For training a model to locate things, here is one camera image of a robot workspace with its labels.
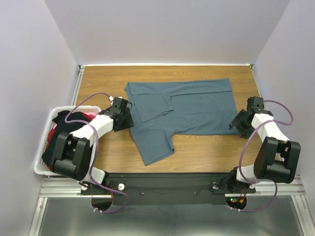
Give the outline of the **blue-grey t-shirt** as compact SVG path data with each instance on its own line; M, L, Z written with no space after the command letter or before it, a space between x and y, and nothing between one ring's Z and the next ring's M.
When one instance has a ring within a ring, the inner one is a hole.
M144 165L171 156L174 134L239 135L229 125L238 114L228 78L125 87L132 103L130 134Z

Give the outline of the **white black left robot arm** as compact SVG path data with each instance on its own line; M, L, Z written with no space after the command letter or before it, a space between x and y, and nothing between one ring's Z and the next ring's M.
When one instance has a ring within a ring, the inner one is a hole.
M81 124L71 132L61 132L56 139L54 150L48 166L50 170L64 177L69 177L86 186L93 184L93 189L103 194L107 191L121 193L109 187L108 174L95 168L98 155L99 138L111 131L120 131L133 127L130 108L103 110L87 122L73 119L68 113L64 122L68 125Z

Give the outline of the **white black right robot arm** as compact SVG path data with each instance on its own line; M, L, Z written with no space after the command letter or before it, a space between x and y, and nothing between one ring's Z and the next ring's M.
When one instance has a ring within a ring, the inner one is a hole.
M241 152L239 166L235 167L226 180L227 188L232 192L255 188L262 181L291 183L294 180L301 146L289 140L278 128L279 121L274 120L270 111L260 108L241 110L229 124L235 127L242 138L248 141ZM262 146L252 165L242 166L242 160L252 138L258 134Z

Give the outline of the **black t-shirt in basket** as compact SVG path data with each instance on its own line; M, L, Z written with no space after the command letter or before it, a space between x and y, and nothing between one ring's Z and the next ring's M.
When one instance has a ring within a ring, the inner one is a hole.
M80 129L81 127L83 127L84 124L83 123L79 123L79 122L74 122L74 123L66 123L65 122L65 118L64 118L64 122L59 123L59 125L56 127L55 129L55 134L57 136L59 136L61 133L65 132L65 133L71 133L77 129Z

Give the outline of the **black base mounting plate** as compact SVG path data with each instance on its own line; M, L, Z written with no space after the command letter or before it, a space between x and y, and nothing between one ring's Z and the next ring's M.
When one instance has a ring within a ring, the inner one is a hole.
M230 204L244 207L246 194L255 193L246 183L234 180L228 173L147 173L110 174L105 178L108 188L83 182L81 195L92 196L92 203L101 209L111 204L195 205Z

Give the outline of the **red t-shirt in basket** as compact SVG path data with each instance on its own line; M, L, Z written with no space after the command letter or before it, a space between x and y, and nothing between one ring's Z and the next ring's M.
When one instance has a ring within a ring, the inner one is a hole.
M48 143L46 146L45 157L43 158L43 160L44 160L47 168L49 170L51 170L50 163L51 163L52 155L53 155L54 148L55 148L56 141L57 141L57 135L55 134L55 129L52 129L50 131L47 141L48 141Z

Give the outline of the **white plastic laundry basket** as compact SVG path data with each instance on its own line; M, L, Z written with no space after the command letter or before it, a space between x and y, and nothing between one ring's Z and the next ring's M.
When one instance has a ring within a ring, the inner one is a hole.
M60 176L59 174L51 172L47 168L46 164L42 160L42 154L46 150L49 132L55 125L55 123L53 122L53 119L58 115L59 112L64 111L64 110L70 111L74 107L75 106L56 107L50 112L48 119L47 119L47 122L46 122L46 125L45 125L45 128L44 128L44 131L43 131L43 134L42 134L42 137L41 137L41 140L40 140L39 148L37 150L37 154L36 154L36 158L35 158L35 163L33 166L33 170L36 174L45 175L45 176Z

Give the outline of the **aluminium left side rail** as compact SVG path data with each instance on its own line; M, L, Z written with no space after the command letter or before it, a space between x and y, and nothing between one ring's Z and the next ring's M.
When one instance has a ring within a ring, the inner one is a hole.
M77 80L76 80L75 87L74 87L74 92L73 92L71 103L70 103L72 106L74 106L76 104L76 101L77 101L78 93L80 90L80 86L81 86L84 71L85 71L85 65L78 65L78 68L79 68L78 76L77 76Z

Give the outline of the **aluminium front frame rail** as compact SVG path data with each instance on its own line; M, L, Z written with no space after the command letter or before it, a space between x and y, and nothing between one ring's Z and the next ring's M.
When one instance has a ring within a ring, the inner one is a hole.
M305 196L306 190L301 177L297 176L292 183L278 183L278 196ZM273 196L275 185L271 182L260 182L256 185L255 193L248 193L247 196ZM69 178L44 178L38 196L40 198L67 198L67 197L89 197L81 193L81 185Z

